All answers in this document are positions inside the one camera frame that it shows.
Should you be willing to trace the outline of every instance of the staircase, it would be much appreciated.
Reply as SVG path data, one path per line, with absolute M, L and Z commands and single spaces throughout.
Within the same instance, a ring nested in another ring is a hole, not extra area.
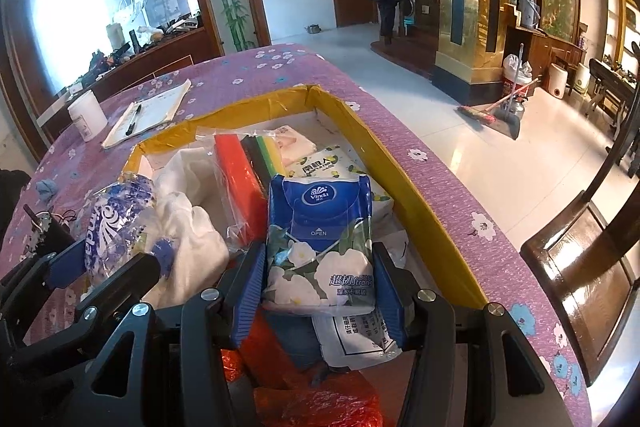
M 371 49 L 396 65 L 430 77 L 438 50 L 439 0 L 411 0 L 400 7 L 392 44 L 371 43 Z

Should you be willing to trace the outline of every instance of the vinda tissue pack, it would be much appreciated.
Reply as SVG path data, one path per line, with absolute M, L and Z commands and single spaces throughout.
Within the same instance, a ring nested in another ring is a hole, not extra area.
M 275 176 L 269 194 L 265 308 L 302 315 L 373 311 L 368 176 Z

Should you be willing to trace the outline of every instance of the floral tablecloth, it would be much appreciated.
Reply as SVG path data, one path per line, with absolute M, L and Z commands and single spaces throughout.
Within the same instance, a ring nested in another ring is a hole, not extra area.
M 80 237 L 91 211 L 88 197 L 116 179 L 137 142 L 162 128 L 105 151 L 100 144 L 111 125 L 130 102 L 175 87 L 187 78 L 191 80 L 191 88 L 169 125 L 242 98 L 299 84 L 319 85 L 357 111 L 420 190 L 487 297 L 503 303 L 510 311 L 564 397 L 574 425 L 591 426 L 590 406 L 575 354 L 545 293 L 506 236 L 417 136 L 348 76 L 299 44 L 279 44 L 216 58 L 121 92 L 101 104 L 110 125 L 91 142 L 84 143 L 74 127 L 66 129 L 50 147 L 20 198 L 2 245 L 0 276 L 20 261 L 31 233 L 30 221 L 20 210 L 23 204 L 34 210 L 44 208 L 38 201 L 35 183 L 47 178 L 56 182 L 59 192 L 52 204 L 60 213 L 67 209 L 78 212 L 72 233 Z M 78 286 L 71 286 L 53 295 L 27 341 L 71 324 L 80 291 Z

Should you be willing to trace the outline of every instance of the notebook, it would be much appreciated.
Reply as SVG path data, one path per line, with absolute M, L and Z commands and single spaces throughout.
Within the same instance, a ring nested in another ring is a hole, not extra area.
M 153 98 L 148 98 L 142 102 L 132 102 L 109 131 L 107 138 L 102 142 L 102 148 L 108 149 L 126 139 L 142 134 L 156 125 L 172 121 L 175 112 L 178 111 L 178 107 L 180 107 L 180 102 L 190 87 L 191 81 L 187 79 L 181 86 L 156 94 Z M 131 117 L 140 104 L 142 104 L 142 109 L 136 117 L 136 125 L 133 128 L 133 133 L 126 136 L 125 133 L 131 123 Z

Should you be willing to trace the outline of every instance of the black pen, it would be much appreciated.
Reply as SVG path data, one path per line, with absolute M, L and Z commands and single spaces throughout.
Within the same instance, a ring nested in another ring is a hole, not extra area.
M 131 117 L 131 123 L 129 124 L 129 128 L 127 129 L 127 132 L 124 134 L 124 136 L 131 136 L 131 134 L 133 133 L 133 129 L 136 126 L 136 118 L 140 114 L 140 111 L 142 111 L 141 103 L 138 104 L 138 107 L 134 111 L 133 116 Z

